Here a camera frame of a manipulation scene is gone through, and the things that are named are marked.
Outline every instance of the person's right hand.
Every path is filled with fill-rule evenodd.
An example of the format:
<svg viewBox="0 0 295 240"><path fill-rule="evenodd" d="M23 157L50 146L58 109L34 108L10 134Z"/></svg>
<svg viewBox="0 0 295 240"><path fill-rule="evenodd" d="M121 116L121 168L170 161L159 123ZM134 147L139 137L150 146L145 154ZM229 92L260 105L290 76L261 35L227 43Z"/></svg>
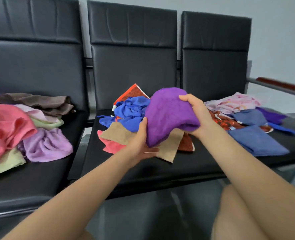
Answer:
<svg viewBox="0 0 295 240"><path fill-rule="evenodd" d="M196 115L196 117L198 118L198 120L200 121L200 127L198 129L196 129L193 132L187 132L195 137L199 137L199 132L201 130L201 128L203 128L204 126L207 126L207 124L211 124L213 123L212 117L209 113L209 110L207 109L207 107L205 106L205 104L203 103L202 100L198 99L197 97L193 96L192 94L187 94L187 95L180 95L179 98L182 101L188 101L193 108L193 111Z"/></svg>

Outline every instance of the forearm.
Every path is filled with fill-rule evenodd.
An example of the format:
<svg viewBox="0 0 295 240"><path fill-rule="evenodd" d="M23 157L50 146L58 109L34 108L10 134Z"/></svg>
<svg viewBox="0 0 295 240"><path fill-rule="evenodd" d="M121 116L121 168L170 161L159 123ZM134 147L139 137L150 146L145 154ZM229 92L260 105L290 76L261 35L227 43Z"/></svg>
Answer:
<svg viewBox="0 0 295 240"><path fill-rule="evenodd" d="M4 240L75 240L129 168L123 149L41 206Z"/></svg>
<svg viewBox="0 0 295 240"><path fill-rule="evenodd" d="M273 239L295 239L295 187L243 149L216 123L204 126L198 137L262 229Z"/></svg>

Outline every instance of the person's left hand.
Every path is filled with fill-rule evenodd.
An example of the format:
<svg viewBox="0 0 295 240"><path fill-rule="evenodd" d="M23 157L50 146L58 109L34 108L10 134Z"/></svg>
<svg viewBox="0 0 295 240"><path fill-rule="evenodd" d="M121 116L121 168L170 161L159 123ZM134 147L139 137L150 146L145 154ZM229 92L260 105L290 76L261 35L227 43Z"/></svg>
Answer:
<svg viewBox="0 0 295 240"><path fill-rule="evenodd" d="M133 137L133 139L125 148L128 151L133 162L131 163L132 167L143 159L155 157L156 153L159 151L158 147L149 148L146 145L146 126L147 118L144 117L140 123L138 132L136 133L135 137Z"/></svg>

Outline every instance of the pile of cloth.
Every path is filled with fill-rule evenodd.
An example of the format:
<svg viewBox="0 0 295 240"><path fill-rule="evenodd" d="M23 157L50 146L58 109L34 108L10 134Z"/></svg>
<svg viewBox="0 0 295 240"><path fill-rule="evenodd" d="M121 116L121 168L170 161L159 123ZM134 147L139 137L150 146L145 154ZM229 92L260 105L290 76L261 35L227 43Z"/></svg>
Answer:
<svg viewBox="0 0 295 240"><path fill-rule="evenodd" d="M261 103L239 92L232 96L205 102L212 119L224 128L253 156L285 155L289 150L267 133L278 130L295 136L295 130L282 126L287 116L268 111Z"/></svg>
<svg viewBox="0 0 295 240"><path fill-rule="evenodd" d="M99 139L105 144L103 149L108 153L116 153L124 148L128 142L135 136L138 131L139 123L144 117L148 118L147 125L147 144L148 146L160 145L160 151L157 157L173 162L177 151L193 152L195 147L192 139L183 129L188 129L187 117L192 116L194 123L198 127L198 120L193 114L192 107L187 102L178 99L177 92L186 94L182 89L169 88L161 89L149 98L138 86L134 84L125 93L123 93L113 104L112 110L114 116L99 116L100 124L106 126L105 131L97 131ZM175 102L170 102L174 106L179 106L183 103L183 107L190 108L190 113L183 115L186 118L163 120L159 125L156 125L154 120L162 121L162 116L168 116L168 109L161 109L169 106L169 97L175 98Z"/></svg>
<svg viewBox="0 0 295 240"><path fill-rule="evenodd" d="M0 173L31 162L64 158L73 147L58 129L73 110L69 97L0 94Z"/></svg>

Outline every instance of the leg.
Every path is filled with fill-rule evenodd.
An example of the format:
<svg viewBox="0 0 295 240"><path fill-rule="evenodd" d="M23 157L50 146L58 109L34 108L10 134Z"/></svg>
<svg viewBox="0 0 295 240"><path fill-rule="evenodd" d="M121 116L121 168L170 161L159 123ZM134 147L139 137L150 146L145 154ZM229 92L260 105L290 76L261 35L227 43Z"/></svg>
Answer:
<svg viewBox="0 0 295 240"><path fill-rule="evenodd" d="M224 188L212 229L212 240L268 240L232 185Z"/></svg>
<svg viewBox="0 0 295 240"><path fill-rule="evenodd" d="M76 240L95 240L95 238L93 238L87 230L84 230L82 235L79 236Z"/></svg>

